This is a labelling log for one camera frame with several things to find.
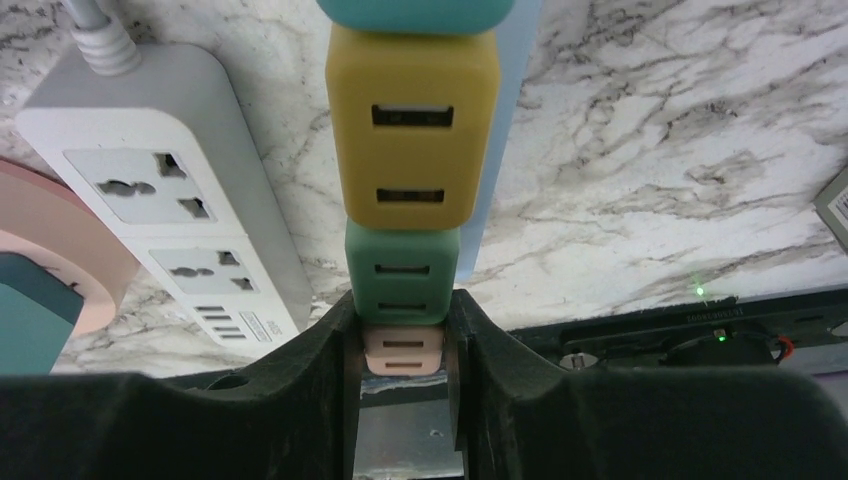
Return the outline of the green plug adapter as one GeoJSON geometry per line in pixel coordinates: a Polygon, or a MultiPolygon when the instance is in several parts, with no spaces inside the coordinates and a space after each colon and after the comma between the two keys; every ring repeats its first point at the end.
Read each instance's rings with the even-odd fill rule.
{"type": "Polygon", "coordinates": [[[346,224],[354,305],[363,321],[435,325],[449,309],[460,230],[375,230],[346,224]]]}

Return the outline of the pink plug adapter small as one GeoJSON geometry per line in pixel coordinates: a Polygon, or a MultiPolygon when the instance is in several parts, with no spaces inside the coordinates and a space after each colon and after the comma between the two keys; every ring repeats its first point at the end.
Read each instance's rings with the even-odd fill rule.
{"type": "Polygon", "coordinates": [[[374,375],[426,376],[441,367],[442,325],[366,326],[362,337],[366,364],[374,375]]]}

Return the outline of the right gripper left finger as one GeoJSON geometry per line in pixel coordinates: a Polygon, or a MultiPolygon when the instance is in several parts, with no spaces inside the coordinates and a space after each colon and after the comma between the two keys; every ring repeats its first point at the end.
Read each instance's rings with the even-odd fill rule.
{"type": "Polygon", "coordinates": [[[203,389],[137,373],[1,383],[5,479],[349,479],[363,355],[350,295],[203,389]]]}

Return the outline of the yellow plug adapter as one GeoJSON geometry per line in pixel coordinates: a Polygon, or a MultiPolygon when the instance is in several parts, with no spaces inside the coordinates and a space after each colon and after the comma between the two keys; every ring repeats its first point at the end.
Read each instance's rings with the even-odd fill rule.
{"type": "Polygon", "coordinates": [[[335,24],[325,77],[348,216],[372,229],[465,223],[500,87],[494,31],[386,34],[335,24]]]}

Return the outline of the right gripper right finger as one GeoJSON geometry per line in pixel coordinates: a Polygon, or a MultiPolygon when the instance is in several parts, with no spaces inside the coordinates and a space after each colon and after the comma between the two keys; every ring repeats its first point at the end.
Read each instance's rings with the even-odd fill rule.
{"type": "Polygon", "coordinates": [[[843,479],[847,423],[777,339],[716,326],[656,367],[565,369],[464,290],[446,319],[456,449],[468,479],[843,479]]]}

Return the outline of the teal plug adapter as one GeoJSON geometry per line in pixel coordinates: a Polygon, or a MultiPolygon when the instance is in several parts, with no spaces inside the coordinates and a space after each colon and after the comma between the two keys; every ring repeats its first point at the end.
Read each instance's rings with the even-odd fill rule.
{"type": "Polygon", "coordinates": [[[71,287],[29,258],[1,254],[1,374],[49,373],[84,305],[71,287]]]}
{"type": "Polygon", "coordinates": [[[380,33],[473,35],[510,13],[513,0],[319,0],[333,22],[380,33]]]}

